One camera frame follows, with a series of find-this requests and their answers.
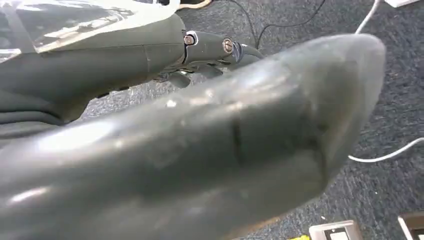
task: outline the carpet floor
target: carpet floor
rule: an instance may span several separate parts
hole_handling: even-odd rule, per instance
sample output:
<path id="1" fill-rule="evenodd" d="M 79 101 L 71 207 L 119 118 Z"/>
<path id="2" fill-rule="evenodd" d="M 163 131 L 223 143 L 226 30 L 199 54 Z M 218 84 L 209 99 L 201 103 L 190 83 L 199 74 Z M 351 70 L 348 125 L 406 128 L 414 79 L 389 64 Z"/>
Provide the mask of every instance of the carpet floor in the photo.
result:
<path id="1" fill-rule="evenodd" d="M 307 19 L 321 0 L 237 0 L 249 13 L 256 33 L 267 23 L 283 25 Z M 270 27 L 260 50 L 280 52 L 320 36 L 352 33 L 371 8 L 372 0 L 327 0 L 306 25 Z M 188 30 L 235 37 L 253 44 L 246 15 L 233 2 L 216 1 L 179 15 Z M 387 47 L 382 94 L 352 155 L 374 158 L 424 137 L 424 0 L 400 8 L 382 3 L 363 30 L 381 38 Z M 196 77 L 193 84 L 205 79 Z M 93 100 L 82 119 L 88 119 L 169 94 L 168 83 L 147 83 Z M 312 225 L 344 220 L 358 222 L 365 240 L 405 239 L 397 217 L 424 210 L 424 146 L 379 163 L 348 161 L 324 195 L 282 216 L 281 221 L 243 237 L 280 240 L 308 233 Z"/>

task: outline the dark gray object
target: dark gray object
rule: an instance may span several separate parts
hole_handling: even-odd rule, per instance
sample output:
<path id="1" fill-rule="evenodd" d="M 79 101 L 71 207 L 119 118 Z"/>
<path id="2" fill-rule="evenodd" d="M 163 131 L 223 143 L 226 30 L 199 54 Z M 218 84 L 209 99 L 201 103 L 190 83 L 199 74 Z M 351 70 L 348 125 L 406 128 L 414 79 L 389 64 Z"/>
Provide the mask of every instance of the dark gray object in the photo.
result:
<path id="1" fill-rule="evenodd" d="M 370 35 L 307 42 L 0 151 L 0 238 L 218 239 L 318 196 L 377 102 Z"/>

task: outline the bolt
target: bolt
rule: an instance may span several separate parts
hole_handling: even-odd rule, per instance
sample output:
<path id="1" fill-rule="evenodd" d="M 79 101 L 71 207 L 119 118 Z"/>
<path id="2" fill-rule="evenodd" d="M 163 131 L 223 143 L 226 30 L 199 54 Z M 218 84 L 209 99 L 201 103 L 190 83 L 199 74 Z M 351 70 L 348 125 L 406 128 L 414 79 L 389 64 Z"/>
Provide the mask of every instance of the bolt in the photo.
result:
<path id="1" fill-rule="evenodd" d="M 222 41 L 222 46 L 227 54 L 233 53 L 233 41 L 231 41 L 231 39 L 225 38 L 224 41 Z"/>
<path id="2" fill-rule="evenodd" d="M 193 45 L 195 44 L 195 38 L 192 35 L 186 35 L 184 36 L 184 43 L 186 45 Z"/>

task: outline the electrical outlet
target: electrical outlet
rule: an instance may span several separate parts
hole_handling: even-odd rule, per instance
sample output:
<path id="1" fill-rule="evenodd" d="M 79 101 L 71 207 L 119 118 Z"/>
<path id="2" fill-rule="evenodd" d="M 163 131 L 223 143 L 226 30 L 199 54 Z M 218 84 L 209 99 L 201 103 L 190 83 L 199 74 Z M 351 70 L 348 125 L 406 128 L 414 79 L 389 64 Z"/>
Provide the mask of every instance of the electrical outlet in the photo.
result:
<path id="1" fill-rule="evenodd" d="M 386 3 L 390 4 L 390 6 L 397 8 L 400 6 L 404 6 L 407 4 L 418 2 L 419 0 L 385 0 Z"/>

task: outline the plastic casing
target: plastic casing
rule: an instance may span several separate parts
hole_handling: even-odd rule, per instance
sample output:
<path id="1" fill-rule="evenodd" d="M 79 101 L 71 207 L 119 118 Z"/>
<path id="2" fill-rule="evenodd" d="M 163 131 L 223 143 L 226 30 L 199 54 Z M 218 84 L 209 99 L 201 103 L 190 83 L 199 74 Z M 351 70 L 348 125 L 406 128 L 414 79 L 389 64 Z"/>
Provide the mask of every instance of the plastic casing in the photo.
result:
<path id="1" fill-rule="evenodd" d="M 101 33 L 138 28 L 169 18 L 180 1 L 2 1 L 0 63 L 22 53 L 49 52 Z"/>

